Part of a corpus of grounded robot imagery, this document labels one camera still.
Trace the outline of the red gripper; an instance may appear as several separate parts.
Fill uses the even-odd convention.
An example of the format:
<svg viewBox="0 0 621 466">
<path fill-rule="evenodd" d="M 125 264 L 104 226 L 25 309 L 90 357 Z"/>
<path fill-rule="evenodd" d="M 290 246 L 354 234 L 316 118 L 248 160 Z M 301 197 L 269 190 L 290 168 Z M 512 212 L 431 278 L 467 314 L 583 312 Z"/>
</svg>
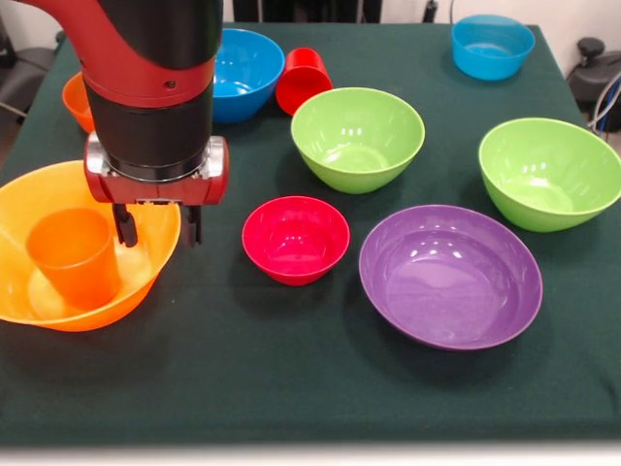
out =
<svg viewBox="0 0 621 466">
<path fill-rule="evenodd" d="M 219 203 L 229 175 L 229 149 L 222 137 L 211 137 L 198 166 L 175 179 L 145 181 L 118 171 L 96 137 L 89 137 L 84 152 L 84 174 L 93 198 L 113 204 L 118 241 L 127 248 L 138 243 L 135 219 L 124 204 L 181 204 L 182 236 L 193 248 L 202 244 L 202 207 Z"/>
</svg>

